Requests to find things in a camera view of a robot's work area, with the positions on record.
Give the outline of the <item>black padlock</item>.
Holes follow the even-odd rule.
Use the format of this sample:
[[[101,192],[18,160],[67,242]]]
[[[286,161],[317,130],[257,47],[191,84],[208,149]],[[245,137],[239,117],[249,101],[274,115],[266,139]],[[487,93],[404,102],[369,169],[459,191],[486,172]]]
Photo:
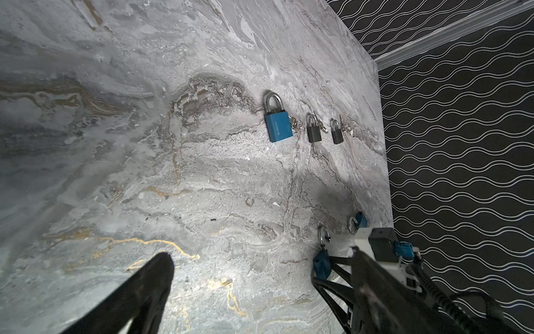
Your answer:
[[[332,118],[330,120],[332,140],[335,145],[339,145],[344,142],[343,130],[338,120]]]
[[[322,141],[321,127],[315,114],[309,114],[307,117],[307,135],[310,143]]]

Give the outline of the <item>blue padlock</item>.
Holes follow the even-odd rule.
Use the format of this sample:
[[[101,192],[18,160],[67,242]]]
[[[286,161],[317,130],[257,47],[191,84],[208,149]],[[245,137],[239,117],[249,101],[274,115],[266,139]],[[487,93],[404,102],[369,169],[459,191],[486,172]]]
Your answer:
[[[329,230],[324,225],[318,228],[318,240],[321,249],[314,257],[314,273],[317,278],[327,280],[331,274],[332,267],[326,244],[330,243],[331,237]]]
[[[352,235],[354,235],[359,228],[367,228],[368,226],[369,223],[367,217],[361,211],[353,217],[350,217],[348,220],[348,230]]]
[[[267,92],[264,96],[264,108],[266,111],[264,118],[271,143],[292,137],[291,120],[281,97],[275,92]]]

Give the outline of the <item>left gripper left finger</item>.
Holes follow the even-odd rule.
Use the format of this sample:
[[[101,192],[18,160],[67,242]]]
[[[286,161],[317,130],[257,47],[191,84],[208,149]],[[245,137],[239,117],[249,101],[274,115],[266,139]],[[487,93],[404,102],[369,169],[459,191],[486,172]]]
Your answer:
[[[159,253],[64,333],[157,333],[175,272],[169,253]]]

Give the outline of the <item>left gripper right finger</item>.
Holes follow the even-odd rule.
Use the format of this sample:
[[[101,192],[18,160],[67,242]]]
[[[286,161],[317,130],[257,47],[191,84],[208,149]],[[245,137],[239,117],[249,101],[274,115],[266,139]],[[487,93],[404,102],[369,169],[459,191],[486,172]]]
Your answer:
[[[351,285],[365,333],[463,333],[431,310],[366,253],[353,247]]]

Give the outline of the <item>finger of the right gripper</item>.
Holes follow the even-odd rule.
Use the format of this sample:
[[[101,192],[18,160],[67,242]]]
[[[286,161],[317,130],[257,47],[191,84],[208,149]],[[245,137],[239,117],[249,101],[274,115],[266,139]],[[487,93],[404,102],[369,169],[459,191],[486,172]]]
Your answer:
[[[348,284],[351,284],[351,273],[344,267],[351,269],[352,259],[349,257],[329,257],[332,270],[337,273]]]
[[[353,307],[355,303],[355,297],[353,289],[349,286],[334,283],[332,281],[322,280],[314,277],[311,280],[312,285],[316,291],[320,294],[323,300],[327,303],[332,310],[334,316],[342,326],[345,333],[352,333],[352,315]],[[338,302],[334,300],[332,296],[335,296],[340,301],[344,302],[347,306],[347,310],[342,308]]]

